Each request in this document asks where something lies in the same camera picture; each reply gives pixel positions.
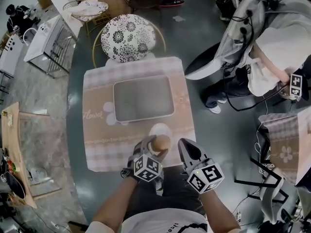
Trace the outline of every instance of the white cabinet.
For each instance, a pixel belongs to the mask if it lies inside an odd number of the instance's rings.
[[[0,57],[0,70],[14,76],[15,68],[24,44],[15,34],[11,36]]]

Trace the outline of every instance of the black and white marker cube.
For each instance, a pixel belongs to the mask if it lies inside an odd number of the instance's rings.
[[[192,171],[188,183],[200,194],[215,189],[225,178],[218,163]]]
[[[297,74],[291,75],[290,94],[295,97],[302,95],[302,76]]]
[[[134,160],[134,175],[146,182],[150,182],[160,176],[162,164],[143,154]]]

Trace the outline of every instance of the egg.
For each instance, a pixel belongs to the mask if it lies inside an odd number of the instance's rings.
[[[151,148],[154,152],[162,152],[171,149],[171,140],[167,135],[158,135],[152,142]]]

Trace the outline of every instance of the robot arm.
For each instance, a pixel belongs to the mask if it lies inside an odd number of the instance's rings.
[[[128,159],[128,168],[124,168],[121,172],[123,177],[129,176],[131,172],[134,172],[133,178],[137,181],[144,180],[150,182],[159,176],[163,176],[161,162],[169,150],[162,151],[159,154],[152,153],[149,145],[155,138],[156,135],[151,135],[136,144],[133,155]]]
[[[208,165],[205,150],[196,142],[181,138],[178,141],[180,158],[189,178],[187,182],[200,194],[215,189],[225,176],[218,163]]]

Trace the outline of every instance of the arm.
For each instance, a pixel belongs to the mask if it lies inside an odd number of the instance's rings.
[[[21,8],[23,10],[23,12],[29,10],[29,8],[27,8],[26,6],[22,5],[22,6],[19,6],[19,8]]]
[[[281,80],[283,83],[288,83],[290,81],[290,77],[284,70],[278,69],[273,63],[268,59],[268,57],[261,51],[259,46],[255,43],[253,46],[253,56],[255,58],[260,58],[261,62],[275,75]]]
[[[93,221],[101,222],[117,233],[137,183],[132,177],[125,178],[117,190],[100,207]]]
[[[228,233],[240,229],[232,213],[224,206],[214,191],[200,195],[207,220],[214,233]]]
[[[8,32],[12,35],[12,33],[14,32],[11,24],[9,23],[9,21],[6,23],[6,27],[8,28]]]

